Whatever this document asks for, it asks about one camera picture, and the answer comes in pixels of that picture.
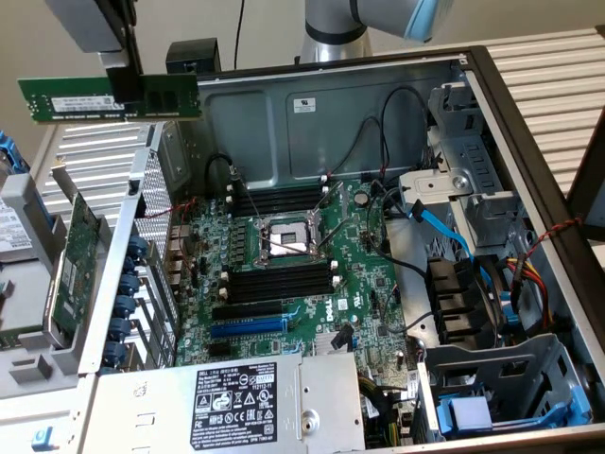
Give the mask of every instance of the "black pcie slot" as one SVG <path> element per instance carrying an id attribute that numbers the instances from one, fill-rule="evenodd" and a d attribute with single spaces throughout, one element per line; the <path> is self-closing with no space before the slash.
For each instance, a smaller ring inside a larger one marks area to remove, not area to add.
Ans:
<path id="1" fill-rule="evenodd" d="M 281 314 L 282 303 L 279 301 L 256 303 L 253 305 L 222 306 L 212 309 L 212 319 L 215 321 L 266 317 L 269 315 Z"/>
<path id="2" fill-rule="evenodd" d="M 280 269 L 233 272 L 229 304 L 282 300 L 332 293 L 332 273 L 326 263 Z"/>
<path id="3" fill-rule="evenodd" d="M 290 187 L 251 192 L 254 205 L 261 215 L 302 211 L 314 208 L 321 200 L 319 186 Z M 248 196 L 239 195 L 233 208 L 235 217 L 256 214 Z"/>

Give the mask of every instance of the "pcie slot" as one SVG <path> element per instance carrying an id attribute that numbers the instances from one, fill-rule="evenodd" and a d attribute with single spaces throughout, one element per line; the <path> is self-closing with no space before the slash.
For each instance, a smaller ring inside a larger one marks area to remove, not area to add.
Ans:
<path id="1" fill-rule="evenodd" d="M 230 338 L 232 336 L 274 333 L 276 331 L 287 333 L 287 319 L 271 317 L 245 322 L 215 324 L 210 328 L 210 336 L 212 338 Z"/>
<path id="2" fill-rule="evenodd" d="M 251 192 L 251 197 L 259 214 L 269 215 L 310 210 L 318 204 L 322 194 L 319 186 L 304 186 L 254 191 Z M 256 211 L 248 196 L 238 196 L 233 207 L 233 215 L 237 218 L 255 214 Z"/>
<path id="3" fill-rule="evenodd" d="M 229 274 L 227 303 L 282 300 L 333 293 L 326 263 Z"/>
<path id="4" fill-rule="evenodd" d="M 213 320 L 247 319 L 282 315 L 282 303 L 271 301 L 252 305 L 222 306 L 212 309 Z"/>

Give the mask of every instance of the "green circuit board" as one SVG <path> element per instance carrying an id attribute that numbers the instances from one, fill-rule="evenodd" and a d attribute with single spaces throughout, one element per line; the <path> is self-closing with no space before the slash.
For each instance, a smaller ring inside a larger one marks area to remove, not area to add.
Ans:
<path id="1" fill-rule="evenodd" d="M 342 284 L 328 295 L 284 300 L 284 313 L 293 317 L 287 333 L 267 333 L 228 338 L 231 345 L 229 357 L 211 358 L 205 346 L 214 341 L 210 336 L 213 307 L 223 306 L 218 298 L 218 279 L 225 263 L 236 271 L 254 270 L 258 256 L 257 218 L 228 218 L 223 201 L 203 203 L 190 220 L 200 241 L 195 246 L 196 259 L 204 257 L 206 273 L 199 289 L 193 296 L 181 300 L 182 336 L 179 339 L 177 365 L 207 363 L 224 359 L 253 358 L 288 353 L 303 356 L 320 354 L 322 345 L 329 341 L 344 323 L 354 327 L 355 359 L 360 371 L 370 372 L 378 382 L 404 386 L 406 371 L 396 369 L 396 355 L 405 352 L 404 337 L 394 336 L 379 328 L 380 319 L 372 310 L 371 293 L 374 290 L 379 304 L 384 305 L 396 284 L 393 266 L 375 253 L 369 253 L 360 233 L 367 230 L 366 209 L 354 205 L 353 195 L 358 191 L 370 193 L 370 185 L 357 180 L 345 181 L 344 191 L 349 195 L 348 220 L 325 247 L 325 254 L 338 263 L 337 274 Z M 342 221 L 342 197 L 335 191 L 329 203 L 322 208 L 324 234 L 331 232 Z M 304 213 L 280 215 L 280 219 L 292 222 L 304 217 Z M 371 212 L 374 230 L 380 211 L 376 205 Z M 274 259 L 271 266 L 287 266 L 308 261 L 308 256 Z M 188 285 L 183 275 L 181 286 Z M 332 308 L 333 320 L 327 314 Z M 404 320 L 400 302 L 391 299 L 387 307 L 390 325 L 401 325 Z"/>
<path id="2" fill-rule="evenodd" d="M 143 100 L 116 103 L 108 78 L 19 79 L 31 117 L 39 123 L 198 118 L 194 74 L 145 75 Z"/>
<path id="3" fill-rule="evenodd" d="M 53 320 L 63 330 L 74 334 L 86 316 L 95 285 L 96 244 L 99 222 L 78 193 L 65 243 L 60 281 Z"/>

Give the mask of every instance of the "white label sticker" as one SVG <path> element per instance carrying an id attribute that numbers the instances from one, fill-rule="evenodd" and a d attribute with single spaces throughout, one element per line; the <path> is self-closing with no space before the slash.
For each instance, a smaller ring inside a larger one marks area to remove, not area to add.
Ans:
<path id="1" fill-rule="evenodd" d="M 31 241 L 17 213 L 0 199 L 0 253 L 29 248 Z"/>
<path id="2" fill-rule="evenodd" d="M 69 288 L 69 282 L 72 277 L 72 262 L 69 261 L 69 258 L 65 257 L 65 263 L 63 264 L 63 274 L 60 276 L 63 284 Z"/>
<path id="3" fill-rule="evenodd" d="M 368 378 L 372 380 L 372 371 L 370 368 L 368 368 Z M 372 402 L 370 402 L 370 399 L 368 397 L 364 397 L 364 399 L 366 399 L 366 411 L 368 412 L 368 418 L 372 419 L 380 415 L 376 407 L 372 404 Z"/>
<path id="4" fill-rule="evenodd" d="M 78 274 L 78 268 L 76 268 L 76 264 L 72 266 L 72 277 L 69 280 L 69 294 L 74 294 L 74 284 L 76 283 L 76 274 Z"/>
<path id="5" fill-rule="evenodd" d="M 407 398 L 415 399 L 418 394 L 418 371 L 407 373 Z"/>
<path id="6" fill-rule="evenodd" d="M 294 114 L 315 111 L 315 98 L 307 97 L 305 99 L 294 99 Z"/>
<path id="7" fill-rule="evenodd" d="M 101 112 L 123 111 L 124 104 L 118 104 L 113 96 L 77 96 L 51 98 L 55 112 Z"/>

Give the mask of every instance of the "capacitor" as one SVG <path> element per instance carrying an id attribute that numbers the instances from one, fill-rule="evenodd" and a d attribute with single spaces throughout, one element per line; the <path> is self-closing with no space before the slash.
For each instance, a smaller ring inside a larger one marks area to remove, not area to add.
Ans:
<path id="1" fill-rule="evenodd" d="M 368 206 L 368 203 L 370 203 L 370 196 L 363 191 L 357 191 L 353 196 L 353 202 L 355 203 L 356 207 L 365 208 Z"/>
<path id="2" fill-rule="evenodd" d="M 397 352 L 397 370 L 401 371 L 401 366 L 404 365 L 404 359 L 406 358 L 406 355 L 404 355 L 404 352 L 402 352 L 401 350 Z"/>

